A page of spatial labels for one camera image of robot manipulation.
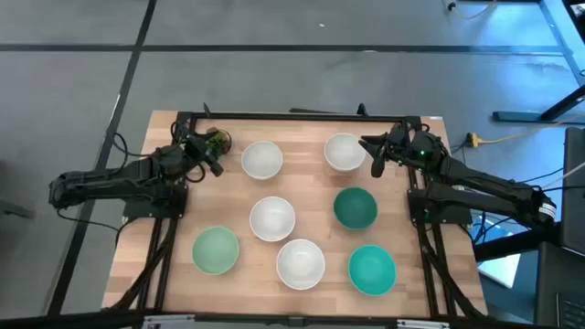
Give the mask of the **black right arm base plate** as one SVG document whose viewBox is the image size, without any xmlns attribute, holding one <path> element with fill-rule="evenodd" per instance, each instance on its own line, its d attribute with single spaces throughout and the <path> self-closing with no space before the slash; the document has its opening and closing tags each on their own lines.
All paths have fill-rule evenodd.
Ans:
<svg viewBox="0 0 585 329">
<path fill-rule="evenodd" d="M 466 207 L 431 201 L 421 189 L 411 189 L 407 196 L 410 218 L 415 223 L 463 225 L 473 223 L 471 211 Z"/>
</svg>

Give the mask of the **white blue floor sheet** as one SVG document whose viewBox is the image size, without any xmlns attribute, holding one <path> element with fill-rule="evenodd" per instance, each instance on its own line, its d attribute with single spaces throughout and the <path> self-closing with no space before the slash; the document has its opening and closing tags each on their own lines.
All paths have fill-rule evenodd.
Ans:
<svg viewBox="0 0 585 329">
<path fill-rule="evenodd" d="M 514 235 L 513 232 L 500 224 L 495 225 L 489 219 L 486 220 L 484 227 L 488 229 L 488 232 L 480 237 L 480 243 Z M 507 289 L 512 289 L 519 261 L 520 255 L 517 253 L 499 259 L 481 261 L 477 264 L 477 269 L 483 276 L 499 283 Z"/>
</svg>

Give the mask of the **black desk leg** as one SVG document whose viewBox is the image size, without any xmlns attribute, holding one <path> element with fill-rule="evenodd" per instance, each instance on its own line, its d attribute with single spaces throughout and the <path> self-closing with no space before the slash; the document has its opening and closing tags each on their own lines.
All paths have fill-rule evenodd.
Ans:
<svg viewBox="0 0 585 329">
<path fill-rule="evenodd" d="M 585 84 L 543 112 L 494 111 L 496 122 L 555 123 L 558 118 L 585 101 Z"/>
</svg>

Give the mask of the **black aluminium table frame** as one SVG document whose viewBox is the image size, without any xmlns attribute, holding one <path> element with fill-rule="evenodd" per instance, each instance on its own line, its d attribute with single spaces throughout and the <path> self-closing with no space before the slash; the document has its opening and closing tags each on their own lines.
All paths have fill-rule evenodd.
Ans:
<svg viewBox="0 0 585 329">
<path fill-rule="evenodd" d="M 148 304 L 160 304 L 168 312 L 214 315 L 425 318 L 444 312 L 447 301 L 441 282 L 425 282 L 419 237 L 410 218 L 407 193 L 422 186 L 421 175 L 388 164 L 384 175 L 376 179 L 368 164 L 339 173 L 325 161 L 324 143 L 331 135 L 380 134 L 392 123 L 389 117 L 328 121 L 321 116 L 268 113 L 242 113 L 238 118 L 218 113 L 211 119 L 197 119 L 199 132 L 211 127 L 225 129 L 233 145 L 221 160 L 221 176 L 208 176 L 189 188 L 166 285 L 151 282 Z M 253 179 L 241 167 L 242 152 L 257 141 L 273 142 L 283 153 L 281 171 L 269 180 Z M 347 186 L 366 189 L 378 203 L 378 218 L 367 230 L 349 230 L 335 220 L 335 196 Z M 280 280 L 276 258 L 281 244 L 262 241 L 250 229 L 250 211 L 266 196 L 287 199 L 296 213 L 292 236 L 311 240 L 324 253 L 324 277 L 310 290 L 296 291 Z M 191 255 L 197 236 L 215 226 L 230 228 L 237 235 L 239 258 L 231 270 L 212 276 L 199 271 Z M 397 263 L 397 282 L 384 296 L 366 296 L 348 278 L 348 259 L 363 245 L 383 247 Z"/>
</svg>

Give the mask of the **black computer monitor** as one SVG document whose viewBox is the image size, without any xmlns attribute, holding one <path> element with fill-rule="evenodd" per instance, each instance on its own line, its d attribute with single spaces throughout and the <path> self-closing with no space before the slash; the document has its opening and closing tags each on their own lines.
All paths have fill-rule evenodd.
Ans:
<svg viewBox="0 0 585 329">
<path fill-rule="evenodd" d="M 561 243 L 585 255 L 585 129 L 569 127 L 564 146 Z"/>
</svg>

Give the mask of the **silver corner bracket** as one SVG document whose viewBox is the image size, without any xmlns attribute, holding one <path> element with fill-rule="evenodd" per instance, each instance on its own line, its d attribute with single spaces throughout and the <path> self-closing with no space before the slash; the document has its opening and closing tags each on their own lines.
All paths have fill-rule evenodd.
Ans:
<svg viewBox="0 0 585 329">
<path fill-rule="evenodd" d="M 144 317 L 141 329 L 161 329 L 164 325 L 193 323 L 193 314 L 158 314 Z"/>
<path fill-rule="evenodd" d="M 426 320 L 398 319 L 397 329 L 451 329 L 449 323 Z"/>
</svg>

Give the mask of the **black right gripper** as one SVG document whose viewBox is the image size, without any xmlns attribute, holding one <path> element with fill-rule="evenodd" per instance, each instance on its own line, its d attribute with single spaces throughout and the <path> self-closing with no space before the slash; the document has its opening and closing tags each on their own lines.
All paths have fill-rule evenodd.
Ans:
<svg viewBox="0 0 585 329">
<path fill-rule="evenodd" d="M 408 142 L 408 129 L 402 123 L 395 123 L 385 135 L 363 135 L 359 143 L 364 146 L 379 146 L 372 155 L 371 175 L 381 177 L 386 160 L 412 160 L 412 149 Z"/>
</svg>

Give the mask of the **teal bowl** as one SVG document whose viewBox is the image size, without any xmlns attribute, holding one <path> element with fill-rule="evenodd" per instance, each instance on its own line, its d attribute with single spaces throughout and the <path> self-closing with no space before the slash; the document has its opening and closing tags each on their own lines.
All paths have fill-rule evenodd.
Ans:
<svg viewBox="0 0 585 329">
<path fill-rule="evenodd" d="M 347 262 L 348 278 L 362 294 L 380 297 L 395 286 L 397 265 L 379 245 L 363 245 L 355 249 Z"/>
</svg>

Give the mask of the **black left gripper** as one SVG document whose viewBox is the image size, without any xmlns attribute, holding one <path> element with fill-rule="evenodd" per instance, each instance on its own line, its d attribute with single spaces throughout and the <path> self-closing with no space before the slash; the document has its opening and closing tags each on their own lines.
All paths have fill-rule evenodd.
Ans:
<svg viewBox="0 0 585 329">
<path fill-rule="evenodd" d="M 210 152 L 215 151 L 215 135 L 214 134 L 187 134 L 181 137 L 183 144 L 183 167 L 196 167 L 203 159 L 208 149 Z M 214 153 L 205 155 L 205 162 L 209 166 L 211 173 L 215 176 L 221 176 L 224 172 L 223 167 L 218 162 L 218 157 Z"/>
</svg>

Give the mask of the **white bowl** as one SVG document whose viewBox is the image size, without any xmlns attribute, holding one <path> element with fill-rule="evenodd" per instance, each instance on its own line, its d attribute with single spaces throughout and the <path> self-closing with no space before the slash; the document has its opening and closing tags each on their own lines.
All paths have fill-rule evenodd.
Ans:
<svg viewBox="0 0 585 329">
<path fill-rule="evenodd" d="M 311 240 L 290 240 L 277 254 L 276 271 L 287 287 L 297 291 L 310 290 L 324 277 L 324 254 Z"/>
<path fill-rule="evenodd" d="M 282 169 L 283 153 L 280 147 L 269 141 L 249 144 L 241 155 L 241 167 L 251 178 L 269 180 Z"/>
<path fill-rule="evenodd" d="M 350 172 L 363 164 L 365 149 L 351 133 L 335 133 L 324 144 L 325 161 L 336 171 Z"/>
<path fill-rule="evenodd" d="M 287 238 L 296 224 L 293 206 L 279 196 L 267 196 L 258 201 L 251 209 L 250 229 L 254 235 L 267 242 L 277 242 Z"/>
</svg>

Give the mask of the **small potted green plant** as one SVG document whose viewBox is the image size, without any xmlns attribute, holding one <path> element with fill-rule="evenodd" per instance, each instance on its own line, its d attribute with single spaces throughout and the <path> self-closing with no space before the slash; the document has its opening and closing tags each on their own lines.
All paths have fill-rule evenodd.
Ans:
<svg viewBox="0 0 585 329">
<path fill-rule="evenodd" d="M 229 153 L 231 145 L 232 145 L 232 138 L 231 135 L 223 130 L 218 129 L 216 127 L 209 128 L 207 130 L 207 134 L 214 134 L 215 135 L 215 155 L 220 157 L 221 155 L 226 155 Z"/>
</svg>

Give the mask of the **black keyboard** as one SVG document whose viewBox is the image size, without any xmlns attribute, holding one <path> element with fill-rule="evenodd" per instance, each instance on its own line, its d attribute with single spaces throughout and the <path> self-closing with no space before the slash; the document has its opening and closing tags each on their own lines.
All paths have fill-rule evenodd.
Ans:
<svg viewBox="0 0 585 329">
<path fill-rule="evenodd" d="M 560 329 L 585 329 L 585 295 L 558 293 L 557 323 Z"/>
</svg>

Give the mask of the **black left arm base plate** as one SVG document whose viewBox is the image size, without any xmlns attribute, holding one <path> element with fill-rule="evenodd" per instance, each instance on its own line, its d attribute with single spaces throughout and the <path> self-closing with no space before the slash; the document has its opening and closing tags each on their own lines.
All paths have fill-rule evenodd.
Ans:
<svg viewBox="0 0 585 329">
<path fill-rule="evenodd" d="M 158 185 L 146 189 L 147 194 L 127 199 L 122 212 L 124 217 L 135 218 L 180 218 L 186 209 L 188 186 Z"/>
</svg>

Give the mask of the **dark green bowl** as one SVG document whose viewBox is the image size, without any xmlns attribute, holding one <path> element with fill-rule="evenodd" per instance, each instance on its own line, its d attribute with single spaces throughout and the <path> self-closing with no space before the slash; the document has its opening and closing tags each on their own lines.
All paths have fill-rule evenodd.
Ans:
<svg viewBox="0 0 585 329">
<path fill-rule="evenodd" d="M 349 187 L 341 190 L 334 200 L 337 222 L 350 230 L 371 227 L 378 217 L 378 203 L 365 189 Z"/>
</svg>

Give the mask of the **light green bowl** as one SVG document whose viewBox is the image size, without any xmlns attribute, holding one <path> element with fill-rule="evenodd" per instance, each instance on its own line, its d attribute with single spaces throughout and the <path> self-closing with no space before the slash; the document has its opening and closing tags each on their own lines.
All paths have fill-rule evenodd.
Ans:
<svg viewBox="0 0 585 329">
<path fill-rule="evenodd" d="M 229 271 L 239 258 L 239 240 L 227 227 L 203 230 L 192 247 L 195 267 L 206 275 L 221 275 Z"/>
</svg>

